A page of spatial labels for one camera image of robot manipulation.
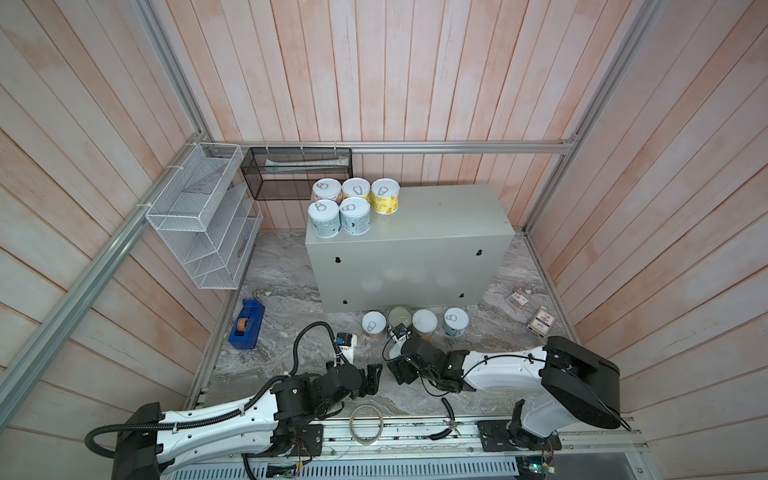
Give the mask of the blue can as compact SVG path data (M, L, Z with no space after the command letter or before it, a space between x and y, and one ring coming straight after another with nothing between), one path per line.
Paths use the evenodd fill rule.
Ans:
M361 197L344 199L340 205L340 221L348 235L364 235L371 227L370 204Z

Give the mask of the teal labelled can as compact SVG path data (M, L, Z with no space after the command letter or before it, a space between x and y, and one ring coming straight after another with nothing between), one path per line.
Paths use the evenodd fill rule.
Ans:
M335 201L321 199L311 203L308 215L311 230L318 238L332 238L341 230L340 208Z

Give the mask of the yellow labelled can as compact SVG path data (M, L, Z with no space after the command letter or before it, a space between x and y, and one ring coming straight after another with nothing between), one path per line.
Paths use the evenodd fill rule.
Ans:
M342 198L362 198L370 202L371 184L364 178L349 178L342 183Z

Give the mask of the pink labelled can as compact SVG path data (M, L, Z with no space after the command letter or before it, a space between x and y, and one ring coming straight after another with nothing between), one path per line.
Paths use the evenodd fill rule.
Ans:
M314 201L329 200L339 204L342 201L342 184L333 178L317 180L312 186Z

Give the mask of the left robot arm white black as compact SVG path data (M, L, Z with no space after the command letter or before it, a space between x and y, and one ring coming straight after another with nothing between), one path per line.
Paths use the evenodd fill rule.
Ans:
M298 341L292 367L252 396L187 411L162 411L149 403L128 421L96 427L84 438L91 452L112 462L114 479L157 479L196 461L224 455L298 456L305 464L322 448L320 421L344 408L346 400L377 394L383 367L356 367L328 334L334 358L322 374L299 368Z

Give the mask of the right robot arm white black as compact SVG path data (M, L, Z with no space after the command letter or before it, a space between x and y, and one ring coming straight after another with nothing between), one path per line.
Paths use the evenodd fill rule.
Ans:
M620 368L562 336L533 349L448 353L419 337L386 347L383 358L399 384L419 379L443 393L512 392L532 394L514 405L507 441L528 450L556 448L558 431L577 422L627 430L620 413Z

